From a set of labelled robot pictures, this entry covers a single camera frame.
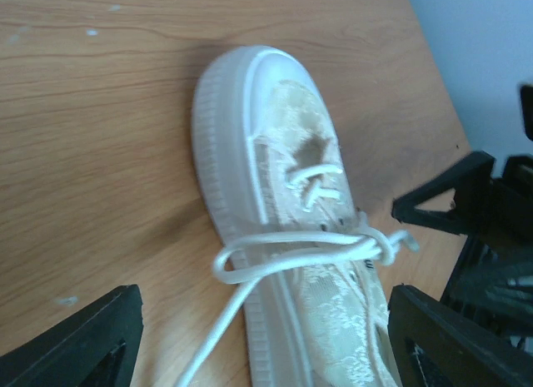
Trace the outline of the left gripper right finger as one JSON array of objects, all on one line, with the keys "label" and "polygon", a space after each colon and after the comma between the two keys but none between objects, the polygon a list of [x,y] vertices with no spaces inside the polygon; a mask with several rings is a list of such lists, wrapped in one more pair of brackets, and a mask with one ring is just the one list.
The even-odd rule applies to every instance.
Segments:
[{"label": "left gripper right finger", "polygon": [[531,386],[532,356],[412,285],[397,285],[388,332],[404,386]]}]

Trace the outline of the white shoelace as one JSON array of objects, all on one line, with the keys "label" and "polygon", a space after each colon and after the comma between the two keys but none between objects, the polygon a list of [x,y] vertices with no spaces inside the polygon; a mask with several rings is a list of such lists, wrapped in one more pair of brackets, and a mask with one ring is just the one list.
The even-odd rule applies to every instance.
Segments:
[{"label": "white shoelace", "polygon": [[[270,248],[283,243],[309,243],[309,247],[277,251],[257,265],[247,265],[237,270],[226,270],[227,260],[247,248]],[[206,340],[179,376],[176,385],[187,386],[195,373],[212,352],[237,311],[249,298],[252,291],[265,278],[286,270],[297,270],[309,266],[335,265],[346,262],[378,260],[385,265],[394,262],[402,246],[417,251],[419,245],[408,231],[397,231],[390,236],[361,220],[354,235],[330,231],[280,231],[253,236],[243,236],[229,242],[217,254],[212,263],[212,272],[225,284],[237,285],[237,290],[228,301]]]}]

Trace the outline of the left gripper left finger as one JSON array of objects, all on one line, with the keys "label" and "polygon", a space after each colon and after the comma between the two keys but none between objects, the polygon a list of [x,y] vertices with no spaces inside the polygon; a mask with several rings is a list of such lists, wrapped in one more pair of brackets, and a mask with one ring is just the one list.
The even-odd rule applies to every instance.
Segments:
[{"label": "left gripper left finger", "polygon": [[1,357],[2,386],[129,386],[143,331],[137,285],[121,285]]}]

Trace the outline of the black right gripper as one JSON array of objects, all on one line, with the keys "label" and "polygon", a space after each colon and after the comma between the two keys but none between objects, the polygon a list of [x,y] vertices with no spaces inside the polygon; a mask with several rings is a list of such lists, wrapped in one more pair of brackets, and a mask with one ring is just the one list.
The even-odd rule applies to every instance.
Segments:
[{"label": "black right gripper", "polygon": [[[441,303],[518,350],[529,350],[532,157],[509,157],[502,176],[491,186],[494,164],[495,158],[488,153],[470,152],[394,199],[391,216],[400,223],[469,236]],[[492,201],[486,210],[490,188]]]}]

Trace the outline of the white lace sneaker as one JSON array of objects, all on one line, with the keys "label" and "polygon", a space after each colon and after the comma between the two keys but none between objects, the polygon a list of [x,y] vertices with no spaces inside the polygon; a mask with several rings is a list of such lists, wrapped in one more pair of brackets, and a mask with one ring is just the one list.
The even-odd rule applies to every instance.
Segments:
[{"label": "white lace sneaker", "polygon": [[[243,236],[354,235],[361,220],[368,225],[352,200],[321,94],[307,70],[281,50],[239,47],[207,68],[193,99],[192,148],[222,249]],[[247,248],[225,269],[309,246]],[[383,264],[309,266],[263,279],[237,311],[245,314],[252,383],[400,385],[376,263]]]}]

